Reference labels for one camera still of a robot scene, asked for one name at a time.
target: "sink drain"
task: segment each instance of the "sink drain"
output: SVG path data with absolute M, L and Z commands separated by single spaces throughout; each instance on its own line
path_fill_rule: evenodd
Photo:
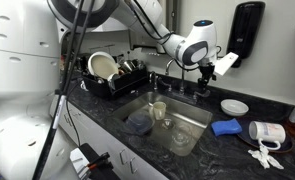
M 169 130 L 174 127 L 174 122 L 171 119 L 164 119 L 164 122 L 161 123 L 161 128 Z

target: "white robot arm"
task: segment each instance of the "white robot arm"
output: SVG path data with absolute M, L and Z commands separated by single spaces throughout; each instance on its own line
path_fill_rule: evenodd
M 5 179 L 33 176 L 52 128 L 49 108 L 59 85 L 59 39 L 72 28 L 81 1 L 0 0 L 0 173 Z M 78 32 L 90 3 L 84 1 Z M 210 59 L 216 57 L 214 24 L 199 21 L 184 38 L 161 24 L 161 11 L 157 0 L 95 0 L 88 29 L 114 17 L 136 32 L 150 34 L 171 57 L 186 65 L 198 63 L 205 88 L 213 72 Z M 56 131 L 58 122 L 54 122 Z M 58 129 L 42 179 L 62 169 L 68 152 L 67 140 Z

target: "white cabinet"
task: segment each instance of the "white cabinet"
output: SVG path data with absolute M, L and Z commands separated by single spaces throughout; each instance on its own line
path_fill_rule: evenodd
M 114 166 L 113 171 L 121 179 L 167 179 L 163 174 L 140 158 L 136 153 L 128 149 L 124 144 L 118 141 L 115 137 L 70 103 L 69 110 L 72 113 L 72 118 L 81 138 L 81 143 L 88 143 L 98 154 L 108 152 L 110 154 L 109 160 Z M 69 118 L 64 117 L 64 114 L 66 113 L 66 107 L 64 107 L 61 116 L 62 119 L 59 124 L 71 137 L 71 139 L 77 143 L 75 131 L 68 123 Z

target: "white plate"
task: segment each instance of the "white plate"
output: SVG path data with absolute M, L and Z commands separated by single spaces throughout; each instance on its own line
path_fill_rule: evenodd
M 246 104 L 233 99 L 225 99 L 220 103 L 220 105 L 224 113 L 230 116 L 243 116 L 249 110 Z
M 118 74 L 117 65 L 111 55 L 96 52 L 88 60 L 88 70 L 91 75 L 108 79 L 111 74 Z

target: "mug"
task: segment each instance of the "mug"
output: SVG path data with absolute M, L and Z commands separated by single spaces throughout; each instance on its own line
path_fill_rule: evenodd
M 280 124 L 252 121 L 249 124 L 249 135 L 253 140 L 258 140 L 259 145 L 269 150 L 278 150 L 280 143 L 286 139 L 285 129 Z M 276 147 L 268 147 L 262 141 L 275 143 Z
M 166 114 L 166 103 L 164 102 L 155 102 L 153 104 L 153 111 L 156 120 L 162 120 L 165 118 Z

